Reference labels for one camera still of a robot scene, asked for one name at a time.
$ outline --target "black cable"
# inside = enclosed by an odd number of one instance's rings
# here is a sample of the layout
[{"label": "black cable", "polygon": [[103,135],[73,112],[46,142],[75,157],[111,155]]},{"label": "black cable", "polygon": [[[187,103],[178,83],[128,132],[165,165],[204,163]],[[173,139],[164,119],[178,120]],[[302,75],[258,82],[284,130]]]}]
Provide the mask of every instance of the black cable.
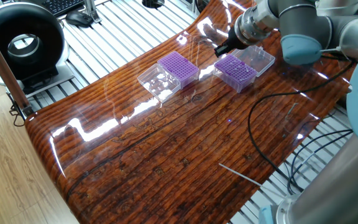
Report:
[{"label": "black cable", "polygon": [[[317,141],[318,139],[321,139],[321,138],[323,138],[323,137],[326,137],[326,136],[329,136],[329,135],[332,135],[332,134],[343,133],[343,132],[349,132],[349,131],[352,131],[352,130],[351,130],[351,129],[347,129],[347,130],[342,130],[342,131],[333,131],[333,132],[331,132],[331,133],[327,133],[327,134],[323,134],[323,135],[321,135],[321,136],[318,136],[317,138],[315,138],[315,139],[311,140],[310,142],[308,142],[308,143],[307,143],[306,145],[304,145],[297,153],[295,153],[295,157],[293,158],[292,164],[291,164],[291,172],[290,172],[291,174],[290,174],[290,175],[293,174],[293,168],[294,168],[294,165],[295,165],[295,160],[296,160],[296,158],[299,156],[299,153],[300,153],[302,150],[306,149],[306,147],[308,147],[312,142],[315,142],[315,141]],[[298,183],[296,182],[295,179],[293,179],[293,182],[295,183],[295,185],[298,185]],[[290,186],[289,189],[287,189],[287,190],[288,190],[288,192],[293,192],[292,189],[291,189],[291,186]]]},{"label": "black cable", "polygon": [[[328,145],[330,145],[330,144],[332,144],[332,143],[334,143],[334,142],[336,142],[336,141],[338,141],[338,140],[340,140],[340,139],[342,139],[342,138],[344,138],[344,137],[346,137],[346,136],[348,136],[348,135],[350,135],[350,134],[352,134],[352,133],[353,133],[353,131],[351,130],[351,131],[349,131],[348,133],[343,134],[342,136],[339,136],[338,138],[336,138],[336,139],[334,139],[334,140],[332,140],[332,141],[330,141],[330,142],[324,144],[323,146],[319,147],[318,149],[316,149],[316,150],[312,153],[312,155],[310,155],[306,160],[304,160],[304,161],[295,169],[294,173],[291,174],[290,180],[295,179],[295,178],[294,178],[294,175],[299,171],[299,169],[303,166],[303,164],[305,164],[305,163],[306,163],[312,156],[314,156],[318,151],[324,149],[326,146],[328,146]],[[289,191],[290,185],[291,185],[291,182],[288,181],[288,183],[287,183],[287,190],[288,190],[288,192],[292,195],[292,194],[294,194],[294,192],[290,192],[290,191]]]},{"label": "black cable", "polygon": [[262,102],[263,100],[270,98],[270,97],[274,97],[274,96],[288,96],[288,95],[297,95],[300,93],[307,93],[310,91],[314,91],[317,90],[318,88],[321,88],[325,85],[327,85],[328,83],[332,82],[333,80],[335,80],[336,78],[340,77],[341,75],[343,75],[345,72],[347,72],[353,65],[354,65],[355,61],[352,61],[346,68],[344,68],[343,70],[341,70],[340,72],[338,72],[335,76],[333,76],[332,78],[328,79],[326,82],[317,85],[313,88],[307,89],[307,90],[302,90],[302,91],[294,91],[294,92],[288,92],[288,93],[275,93],[275,94],[271,94],[271,95],[267,95],[264,96],[262,98],[260,98],[259,100],[257,100],[255,102],[255,104],[252,106],[251,110],[249,111],[249,115],[248,115],[248,133],[249,133],[249,137],[251,139],[252,145],[254,145],[256,151],[258,151],[258,153],[270,164],[273,166],[273,168],[281,175],[283,176],[285,179],[287,179],[290,183],[292,183],[298,190],[303,191],[303,189],[299,186],[297,186],[295,183],[293,183],[293,181],[291,181],[291,179],[289,179],[274,163],[273,161],[271,161],[258,147],[258,145],[255,142],[255,139],[252,135],[252,131],[251,131],[251,115],[252,112],[254,112],[256,106]]}]

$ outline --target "purple tip rack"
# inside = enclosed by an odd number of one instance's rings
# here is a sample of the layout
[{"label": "purple tip rack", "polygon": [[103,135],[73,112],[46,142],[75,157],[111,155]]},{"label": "purple tip rack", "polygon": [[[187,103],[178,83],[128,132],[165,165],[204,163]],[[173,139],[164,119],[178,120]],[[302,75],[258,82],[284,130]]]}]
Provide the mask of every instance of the purple tip rack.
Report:
[{"label": "purple tip rack", "polygon": [[198,68],[178,52],[172,52],[137,77],[139,83],[161,103],[198,79]]},{"label": "purple tip rack", "polygon": [[257,71],[231,54],[217,62],[215,68],[220,70],[220,72],[216,72],[216,76],[233,87],[238,93],[254,82],[257,75]]},{"label": "purple tip rack", "polygon": [[180,89],[183,89],[189,83],[198,79],[198,67],[193,65],[178,52],[172,52],[164,58],[161,58],[158,64],[179,80]]}]

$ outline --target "white wire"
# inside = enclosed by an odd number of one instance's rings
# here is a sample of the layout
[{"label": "white wire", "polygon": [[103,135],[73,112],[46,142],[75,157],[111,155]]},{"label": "white wire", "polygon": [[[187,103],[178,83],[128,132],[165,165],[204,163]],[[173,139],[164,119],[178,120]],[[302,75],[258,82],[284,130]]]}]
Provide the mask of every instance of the white wire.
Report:
[{"label": "white wire", "polygon": [[219,165],[220,165],[221,167],[224,167],[224,168],[227,169],[228,171],[233,172],[233,173],[239,175],[240,177],[244,178],[245,180],[248,180],[249,182],[252,182],[252,183],[258,185],[261,189],[267,190],[267,191],[269,191],[270,193],[272,193],[272,194],[274,194],[274,195],[276,195],[276,196],[278,196],[278,197],[280,197],[280,198],[282,198],[282,199],[285,198],[285,197],[283,197],[282,195],[280,195],[280,194],[274,192],[273,190],[270,190],[270,189],[268,189],[267,187],[263,186],[262,184],[260,184],[260,183],[258,183],[258,182],[256,182],[256,181],[252,180],[251,178],[246,177],[246,176],[240,174],[239,172],[236,172],[236,171],[234,171],[234,170],[232,170],[232,169],[226,167],[225,165],[222,165],[222,164],[219,164]]}]

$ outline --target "glossy wooden tabletop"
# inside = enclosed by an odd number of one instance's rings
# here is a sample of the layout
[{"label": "glossy wooden tabletop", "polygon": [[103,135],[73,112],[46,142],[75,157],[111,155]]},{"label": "glossy wooden tabletop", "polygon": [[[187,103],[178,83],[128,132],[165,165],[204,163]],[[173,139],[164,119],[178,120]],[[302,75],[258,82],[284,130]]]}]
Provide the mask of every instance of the glossy wooden tabletop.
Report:
[{"label": "glossy wooden tabletop", "polygon": [[[273,172],[249,139],[250,107],[325,82],[346,64],[291,67],[273,31],[259,45],[276,62],[237,94],[211,72],[215,44],[250,6],[241,2],[212,0],[181,34],[27,118],[35,150],[81,223],[226,223],[257,187],[218,164],[259,182]],[[137,77],[174,50],[201,69],[200,80],[161,104]],[[261,150],[283,162],[345,94],[349,77],[263,101],[251,119]]]}]

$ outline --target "clear plastic box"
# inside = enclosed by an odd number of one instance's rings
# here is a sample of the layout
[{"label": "clear plastic box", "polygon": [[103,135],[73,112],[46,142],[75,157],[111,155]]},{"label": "clear plastic box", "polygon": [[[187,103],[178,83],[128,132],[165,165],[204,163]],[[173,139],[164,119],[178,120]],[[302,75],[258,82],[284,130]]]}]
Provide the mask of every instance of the clear plastic box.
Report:
[{"label": "clear plastic box", "polygon": [[273,65],[275,57],[262,48],[235,50],[215,63],[214,74],[238,93]]},{"label": "clear plastic box", "polygon": [[151,66],[137,79],[161,103],[164,103],[180,89],[180,81],[159,64]]},{"label": "clear plastic box", "polygon": [[198,79],[199,69],[178,52],[161,58],[137,77],[142,86],[164,103],[178,90]]},{"label": "clear plastic box", "polygon": [[242,60],[245,64],[255,69],[256,77],[261,76],[276,60],[275,57],[263,50],[262,47],[255,45],[249,46],[244,50],[236,49],[233,51],[233,56]]}]

